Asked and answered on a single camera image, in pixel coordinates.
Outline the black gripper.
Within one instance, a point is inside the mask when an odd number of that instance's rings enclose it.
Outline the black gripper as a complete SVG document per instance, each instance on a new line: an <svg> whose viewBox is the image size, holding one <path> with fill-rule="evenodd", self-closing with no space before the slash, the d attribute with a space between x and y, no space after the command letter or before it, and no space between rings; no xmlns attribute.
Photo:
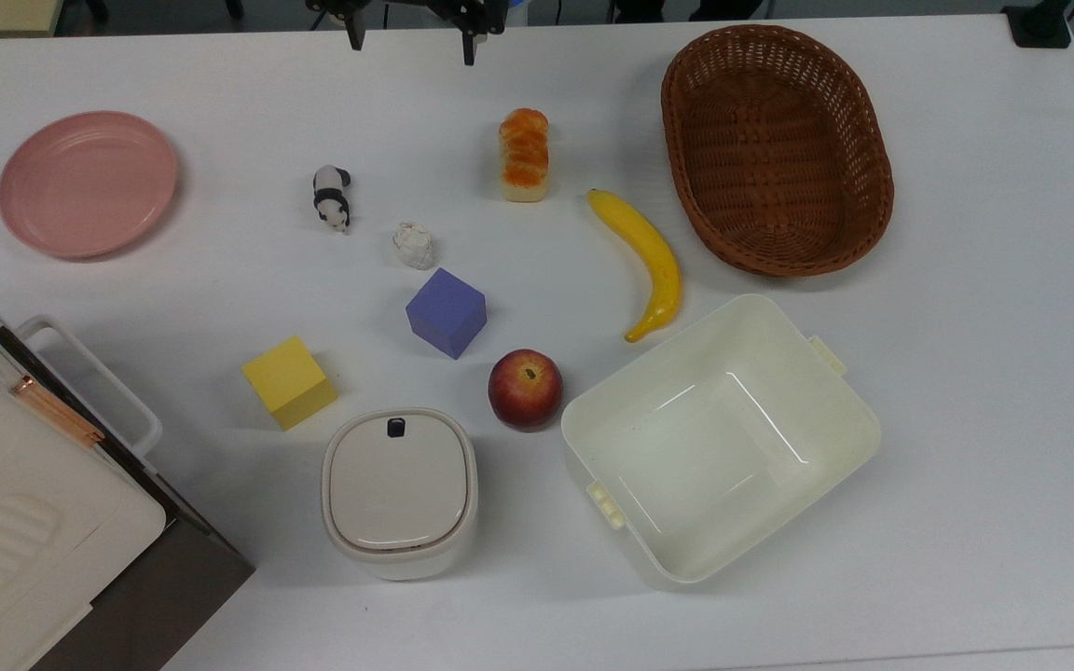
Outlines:
<svg viewBox="0 0 1074 671"><path fill-rule="evenodd" d="M310 11L326 12L342 26L352 49L364 47L366 17L374 1L307 1ZM420 12L453 27L461 33L461 54L465 65L474 65L480 35L502 34L507 21L507 1L382 1L384 6L420 8Z"/></svg>

